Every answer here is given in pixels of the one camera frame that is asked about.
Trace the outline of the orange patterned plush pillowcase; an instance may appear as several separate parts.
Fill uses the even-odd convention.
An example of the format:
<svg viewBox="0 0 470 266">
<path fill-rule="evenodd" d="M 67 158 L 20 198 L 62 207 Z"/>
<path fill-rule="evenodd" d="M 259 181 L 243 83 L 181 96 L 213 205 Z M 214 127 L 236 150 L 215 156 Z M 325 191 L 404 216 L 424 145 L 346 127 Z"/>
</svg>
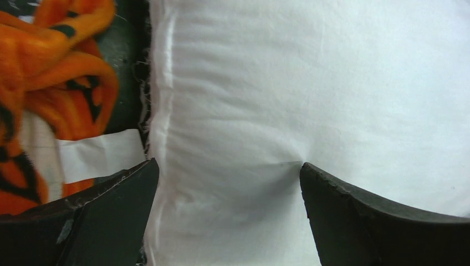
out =
<svg viewBox="0 0 470 266">
<path fill-rule="evenodd" d="M 113 1 L 42 1 L 32 23 L 1 12 L 1 214 L 49 199 L 20 143 L 25 111 L 47 122 L 58 140 L 104 133 L 119 81 L 94 37 L 115 13 Z"/>
</svg>

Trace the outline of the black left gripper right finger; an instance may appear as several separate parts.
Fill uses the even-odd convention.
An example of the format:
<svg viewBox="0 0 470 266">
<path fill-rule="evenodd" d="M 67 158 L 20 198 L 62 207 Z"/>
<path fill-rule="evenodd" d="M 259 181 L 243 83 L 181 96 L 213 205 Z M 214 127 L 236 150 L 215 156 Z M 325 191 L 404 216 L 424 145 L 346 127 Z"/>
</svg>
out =
<svg viewBox="0 0 470 266">
<path fill-rule="evenodd" d="M 469 218 L 407 206 L 306 162 L 299 180 L 321 265 L 468 265 Z"/>
</svg>

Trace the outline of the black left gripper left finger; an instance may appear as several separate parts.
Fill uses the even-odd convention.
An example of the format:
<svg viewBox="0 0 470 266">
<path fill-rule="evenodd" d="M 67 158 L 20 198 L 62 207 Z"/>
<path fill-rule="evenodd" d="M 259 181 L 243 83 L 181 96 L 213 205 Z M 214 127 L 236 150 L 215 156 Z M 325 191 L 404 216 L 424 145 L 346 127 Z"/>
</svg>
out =
<svg viewBox="0 0 470 266">
<path fill-rule="evenodd" d="M 150 159 L 93 187 L 1 216 L 2 265 L 135 265 L 159 181 Z"/>
</svg>

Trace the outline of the white pillow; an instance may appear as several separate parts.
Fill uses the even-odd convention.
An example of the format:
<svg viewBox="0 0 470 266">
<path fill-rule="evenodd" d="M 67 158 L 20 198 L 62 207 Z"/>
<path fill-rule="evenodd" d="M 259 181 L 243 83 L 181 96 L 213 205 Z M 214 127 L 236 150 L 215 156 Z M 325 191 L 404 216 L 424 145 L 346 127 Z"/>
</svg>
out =
<svg viewBox="0 0 470 266">
<path fill-rule="evenodd" d="M 147 265 L 319 265 L 313 165 L 469 216 L 468 1 L 150 1 Z"/>
</svg>

